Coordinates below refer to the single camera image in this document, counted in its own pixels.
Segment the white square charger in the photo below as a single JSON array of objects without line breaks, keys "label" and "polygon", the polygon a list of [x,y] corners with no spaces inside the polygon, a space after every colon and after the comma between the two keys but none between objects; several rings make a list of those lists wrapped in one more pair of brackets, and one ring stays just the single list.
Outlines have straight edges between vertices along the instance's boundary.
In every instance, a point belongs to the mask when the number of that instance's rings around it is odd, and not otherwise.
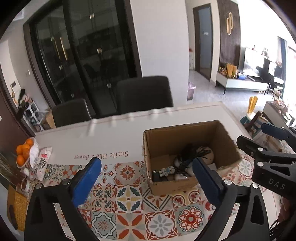
[{"label": "white square charger", "polygon": [[213,171],[216,171],[217,170],[217,167],[216,167],[216,164],[215,163],[211,163],[210,165],[208,165],[208,167],[213,170]]}]

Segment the pink round night light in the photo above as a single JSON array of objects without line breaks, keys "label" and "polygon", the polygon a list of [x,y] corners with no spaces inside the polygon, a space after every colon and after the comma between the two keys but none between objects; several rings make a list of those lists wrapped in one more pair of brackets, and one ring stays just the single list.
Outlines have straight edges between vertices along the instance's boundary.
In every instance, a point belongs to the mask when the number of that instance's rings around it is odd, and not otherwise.
[{"label": "pink round night light", "polygon": [[210,165],[214,162],[214,152],[210,147],[199,147],[196,152],[197,156],[202,158],[206,165]]}]

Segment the black power adapter with cable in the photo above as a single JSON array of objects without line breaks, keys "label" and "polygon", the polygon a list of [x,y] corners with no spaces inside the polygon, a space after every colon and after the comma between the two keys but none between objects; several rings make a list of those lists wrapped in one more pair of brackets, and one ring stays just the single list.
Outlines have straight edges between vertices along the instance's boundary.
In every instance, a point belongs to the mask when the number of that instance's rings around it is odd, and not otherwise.
[{"label": "black power adapter with cable", "polygon": [[186,173],[191,177],[195,176],[192,165],[193,160],[199,158],[196,152],[198,148],[189,144],[175,157],[174,167],[177,173]]}]

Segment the white figurine keychain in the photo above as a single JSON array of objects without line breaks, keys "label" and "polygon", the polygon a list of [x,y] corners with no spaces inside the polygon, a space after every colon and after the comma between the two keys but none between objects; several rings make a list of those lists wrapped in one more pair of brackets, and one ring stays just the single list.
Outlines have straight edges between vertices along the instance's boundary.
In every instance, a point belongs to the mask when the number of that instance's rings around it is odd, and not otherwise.
[{"label": "white figurine keychain", "polygon": [[166,168],[162,168],[158,171],[160,177],[168,177],[169,175],[173,175],[175,173],[174,166],[168,166]]}]

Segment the black round cable hub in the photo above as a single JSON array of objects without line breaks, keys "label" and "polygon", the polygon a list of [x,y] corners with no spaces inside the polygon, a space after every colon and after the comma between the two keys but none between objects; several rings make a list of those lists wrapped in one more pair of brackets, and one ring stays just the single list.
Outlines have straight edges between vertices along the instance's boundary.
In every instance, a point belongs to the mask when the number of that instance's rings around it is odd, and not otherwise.
[{"label": "black round cable hub", "polygon": [[166,176],[160,176],[159,171],[152,171],[152,181],[153,182],[163,182],[167,181],[168,178]]}]

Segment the wooden chair with striped cloth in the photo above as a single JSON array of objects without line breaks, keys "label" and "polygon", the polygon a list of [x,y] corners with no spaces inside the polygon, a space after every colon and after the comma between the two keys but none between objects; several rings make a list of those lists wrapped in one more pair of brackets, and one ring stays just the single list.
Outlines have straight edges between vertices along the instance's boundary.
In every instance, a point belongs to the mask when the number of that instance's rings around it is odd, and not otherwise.
[{"label": "wooden chair with striped cloth", "polygon": [[244,116],[243,118],[241,118],[240,122],[243,124],[249,135],[257,144],[267,149],[268,151],[275,151],[280,153],[283,152],[283,144],[280,140],[262,132],[262,124],[270,124],[270,122],[262,115],[260,111],[255,114],[252,120],[249,120],[247,116]]}]

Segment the patterned tablecloth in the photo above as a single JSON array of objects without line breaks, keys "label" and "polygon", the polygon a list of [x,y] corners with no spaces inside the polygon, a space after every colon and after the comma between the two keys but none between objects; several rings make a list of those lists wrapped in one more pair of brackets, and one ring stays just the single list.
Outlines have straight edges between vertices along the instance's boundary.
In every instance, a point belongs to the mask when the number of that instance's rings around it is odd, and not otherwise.
[{"label": "patterned tablecloth", "polygon": [[[235,144],[248,135],[222,103],[116,115],[36,134],[38,145],[52,147],[52,154],[46,181],[36,184],[30,199],[24,239],[197,240],[211,225],[215,239],[229,240],[242,201],[228,204],[225,217],[218,218],[222,207],[207,200],[199,182],[161,196],[153,195],[147,184],[144,131],[206,121],[221,122]],[[223,187],[250,191],[249,213],[259,199],[270,225],[280,212],[280,197],[252,181],[254,159],[238,152],[241,159],[233,168],[223,176],[216,172]],[[86,201],[75,207],[71,180],[93,157],[101,160],[101,173]]]}]

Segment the white patterned snack bag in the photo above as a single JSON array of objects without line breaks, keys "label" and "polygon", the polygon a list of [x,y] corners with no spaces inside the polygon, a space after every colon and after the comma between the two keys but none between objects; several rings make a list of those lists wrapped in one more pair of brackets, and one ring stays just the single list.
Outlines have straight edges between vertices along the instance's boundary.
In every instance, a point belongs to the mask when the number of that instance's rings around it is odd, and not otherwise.
[{"label": "white patterned snack bag", "polygon": [[43,181],[46,167],[48,165],[50,156],[52,154],[52,147],[41,148],[39,155],[34,159],[33,167],[30,169],[29,178],[31,180],[37,179],[38,181]]}]

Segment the brown cardboard box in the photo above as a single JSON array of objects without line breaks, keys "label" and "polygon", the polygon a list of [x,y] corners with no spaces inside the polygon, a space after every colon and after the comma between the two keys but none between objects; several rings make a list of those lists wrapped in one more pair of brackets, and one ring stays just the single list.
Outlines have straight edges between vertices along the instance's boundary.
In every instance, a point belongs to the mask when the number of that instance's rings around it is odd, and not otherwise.
[{"label": "brown cardboard box", "polygon": [[184,180],[175,180],[173,176],[163,179],[155,176],[154,171],[175,163],[180,163],[176,171],[184,171],[187,164],[205,155],[223,176],[241,159],[236,144],[217,120],[146,130],[143,144],[147,184],[151,193],[158,196],[191,189],[198,181],[194,176]]}]

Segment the oranges in basket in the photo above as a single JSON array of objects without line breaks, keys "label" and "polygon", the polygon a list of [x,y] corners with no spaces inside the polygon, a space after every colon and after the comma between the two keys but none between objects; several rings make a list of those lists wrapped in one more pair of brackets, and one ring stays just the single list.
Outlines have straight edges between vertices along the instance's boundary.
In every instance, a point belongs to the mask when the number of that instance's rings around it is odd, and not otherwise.
[{"label": "oranges in basket", "polygon": [[16,147],[16,166],[18,168],[29,167],[30,165],[30,151],[35,144],[35,138],[27,138],[22,145]]}]

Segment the left black dining chair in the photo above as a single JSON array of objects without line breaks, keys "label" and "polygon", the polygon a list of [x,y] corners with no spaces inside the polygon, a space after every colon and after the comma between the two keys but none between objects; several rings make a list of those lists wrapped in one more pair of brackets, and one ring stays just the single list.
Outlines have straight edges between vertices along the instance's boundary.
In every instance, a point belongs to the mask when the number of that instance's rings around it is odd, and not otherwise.
[{"label": "left black dining chair", "polygon": [[85,99],[78,98],[56,105],[52,109],[57,128],[91,120]]}]

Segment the black dining chair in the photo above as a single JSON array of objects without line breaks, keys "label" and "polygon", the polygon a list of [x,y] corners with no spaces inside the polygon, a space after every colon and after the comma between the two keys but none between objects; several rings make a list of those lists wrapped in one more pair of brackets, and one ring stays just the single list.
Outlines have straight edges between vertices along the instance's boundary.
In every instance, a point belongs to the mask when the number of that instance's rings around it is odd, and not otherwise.
[{"label": "black dining chair", "polygon": [[56,105],[52,109],[57,128],[91,120],[85,99],[78,98]]},{"label": "black dining chair", "polygon": [[169,79],[146,76],[121,80],[116,85],[116,104],[119,114],[172,108]]}]

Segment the black smartphone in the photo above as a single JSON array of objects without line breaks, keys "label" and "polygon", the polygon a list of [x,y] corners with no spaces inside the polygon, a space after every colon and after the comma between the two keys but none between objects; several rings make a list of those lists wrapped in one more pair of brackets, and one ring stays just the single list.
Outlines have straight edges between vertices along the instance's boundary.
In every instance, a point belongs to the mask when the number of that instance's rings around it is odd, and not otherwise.
[{"label": "black smartphone", "polygon": [[11,223],[12,223],[14,229],[18,230],[18,223],[16,221],[15,211],[14,211],[14,207],[12,205],[9,206],[9,214],[10,214]]}]

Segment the right black dining chair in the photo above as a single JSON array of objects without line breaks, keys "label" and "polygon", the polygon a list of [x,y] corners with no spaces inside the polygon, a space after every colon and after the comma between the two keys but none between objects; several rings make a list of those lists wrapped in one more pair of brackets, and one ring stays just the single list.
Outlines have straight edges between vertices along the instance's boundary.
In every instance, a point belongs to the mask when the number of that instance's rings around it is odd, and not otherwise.
[{"label": "right black dining chair", "polygon": [[116,104],[119,114],[172,108],[169,79],[146,76],[121,80],[116,85]]}]

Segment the black glass sliding door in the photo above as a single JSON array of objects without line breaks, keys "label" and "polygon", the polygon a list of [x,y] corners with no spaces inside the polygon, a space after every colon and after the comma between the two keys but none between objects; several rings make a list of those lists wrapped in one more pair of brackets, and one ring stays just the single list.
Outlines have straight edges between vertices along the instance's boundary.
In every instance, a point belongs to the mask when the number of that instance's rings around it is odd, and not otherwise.
[{"label": "black glass sliding door", "polygon": [[86,101],[94,118],[118,114],[116,87],[142,75],[130,1],[32,1],[23,33],[50,108]]}]

